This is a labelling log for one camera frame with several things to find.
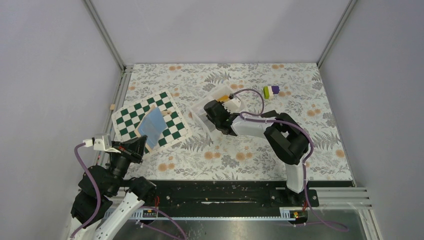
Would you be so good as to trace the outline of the beige leather card holder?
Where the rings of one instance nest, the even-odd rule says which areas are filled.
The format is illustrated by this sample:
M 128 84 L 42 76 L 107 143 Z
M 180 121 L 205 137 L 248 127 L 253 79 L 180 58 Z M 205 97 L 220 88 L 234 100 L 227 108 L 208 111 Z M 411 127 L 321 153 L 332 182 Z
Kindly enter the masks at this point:
M 140 123 L 135 128 L 137 137 L 147 136 L 145 148 L 152 152 L 153 148 L 159 143 L 159 137 L 167 128 L 164 117 L 170 116 L 171 111 L 160 110 L 153 105 L 144 115 Z

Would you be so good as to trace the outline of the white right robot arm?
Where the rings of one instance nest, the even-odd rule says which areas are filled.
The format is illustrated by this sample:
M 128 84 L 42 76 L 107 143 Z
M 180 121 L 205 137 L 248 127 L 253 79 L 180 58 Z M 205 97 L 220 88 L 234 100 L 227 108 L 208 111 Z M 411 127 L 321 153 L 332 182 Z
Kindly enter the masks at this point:
M 212 100 L 203 109 L 207 119 L 224 135 L 250 136 L 267 140 L 275 155 L 285 164 L 287 201 L 293 206 L 306 199 L 304 156 L 313 152 L 310 136 L 286 113 L 269 111 L 258 116 L 231 113 L 224 104 Z

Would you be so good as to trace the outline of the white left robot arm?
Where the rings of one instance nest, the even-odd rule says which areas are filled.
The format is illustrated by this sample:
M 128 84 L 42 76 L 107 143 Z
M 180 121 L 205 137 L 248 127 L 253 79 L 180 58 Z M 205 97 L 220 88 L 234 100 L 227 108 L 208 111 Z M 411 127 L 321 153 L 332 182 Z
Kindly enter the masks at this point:
M 71 208 L 67 239 L 111 240 L 140 207 L 157 207 L 160 199 L 154 183 L 143 176 L 124 179 L 130 164 L 142 163 L 147 140 L 143 135 L 124 142 L 112 141 L 108 133 L 102 133 L 74 147 L 84 173 Z M 110 163 L 107 167 L 87 167 L 79 154 L 82 147 L 108 153 Z

